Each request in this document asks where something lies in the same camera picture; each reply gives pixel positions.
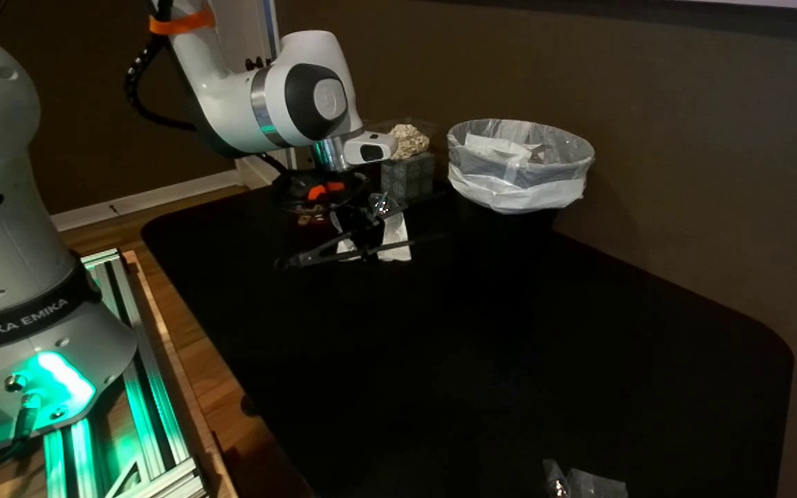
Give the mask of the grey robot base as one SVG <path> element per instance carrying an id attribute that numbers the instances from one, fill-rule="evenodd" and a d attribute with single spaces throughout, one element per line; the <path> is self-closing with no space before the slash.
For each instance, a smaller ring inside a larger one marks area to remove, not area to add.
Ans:
<path id="1" fill-rule="evenodd" d="M 36 190 L 38 122 L 28 70 L 0 46 L 0 450 L 80 420 L 136 353 Z"/>

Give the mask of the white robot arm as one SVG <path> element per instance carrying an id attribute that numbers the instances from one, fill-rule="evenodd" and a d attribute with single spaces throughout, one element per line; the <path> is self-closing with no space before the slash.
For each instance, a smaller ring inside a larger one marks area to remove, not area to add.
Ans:
<path id="1" fill-rule="evenodd" d="M 342 173 L 349 135 L 361 130 L 353 79 L 332 29 L 294 29 L 276 53 L 230 70 L 211 0 L 150 0 L 147 43 L 123 70 L 123 97 L 154 125 L 212 132 L 227 153 L 270 157 L 270 148 L 309 147 L 321 171 Z M 161 50 L 170 50 L 201 125 L 161 117 L 141 101 L 137 86 Z"/>

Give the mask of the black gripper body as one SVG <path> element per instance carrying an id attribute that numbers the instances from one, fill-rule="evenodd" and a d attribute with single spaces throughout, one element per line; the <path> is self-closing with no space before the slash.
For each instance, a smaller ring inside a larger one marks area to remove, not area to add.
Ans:
<path id="1" fill-rule="evenodd" d="M 273 179 L 273 198 L 300 222 L 324 218 L 345 207 L 360 207 L 371 193 L 371 176 L 361 171 L 282 171 Z"/>

